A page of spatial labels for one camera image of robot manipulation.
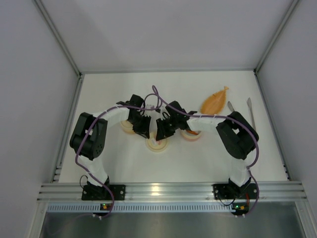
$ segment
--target white enclosure wall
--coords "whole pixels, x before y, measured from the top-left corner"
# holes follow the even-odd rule
[[[291,0],[43,0],[86,71],[254,69]]]
[[[302,1],[259,77],[291,176],[317,216],[317,1]]]
[[[0,237],[31,224],[77,83],[31,0],[0,3]]]

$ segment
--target metal rail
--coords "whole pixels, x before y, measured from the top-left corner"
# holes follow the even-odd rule
[[[121,202],[218,202],[214,199],[212,189],[215,183],[126,183],[125,200]],[[259,182],[259,188],[259,202],[307,200],[302,184],[297,181]],[[81,195],[79,183],[46,183],[40,189],[38,201],[83,202]]]

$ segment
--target orange leaf-shaped object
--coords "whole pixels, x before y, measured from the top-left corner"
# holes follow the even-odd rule
[[[223,90],[208,97],[202,105],[201,113],[208,115],[219,114],[226,104],[226,90],[228,89],[228,87],[224,86]]]

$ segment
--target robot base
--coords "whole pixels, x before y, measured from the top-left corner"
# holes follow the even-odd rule
[[[213,185],[214,198],[216,200],[233,200],[233,199],[249,199],[257,198],[257,186],[255,183],[247,182],[245,185],[238,187],[229,180],[229,183],[216,183]]]
[[[113,193],[115,201],[123,201],[125,197],[124,184],[106,184],[106,186]],[[101,186],[95,186],[89,182],[84,186],[81,196],[83,201],[108,201],[112,200],[110,193]]]

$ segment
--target glass panel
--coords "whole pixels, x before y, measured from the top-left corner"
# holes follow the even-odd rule
[[[99,220],[74,213],[46,215],[41,238],[303,238],[294,203],[260,203],[246,218],[229,213],[113,213]]]

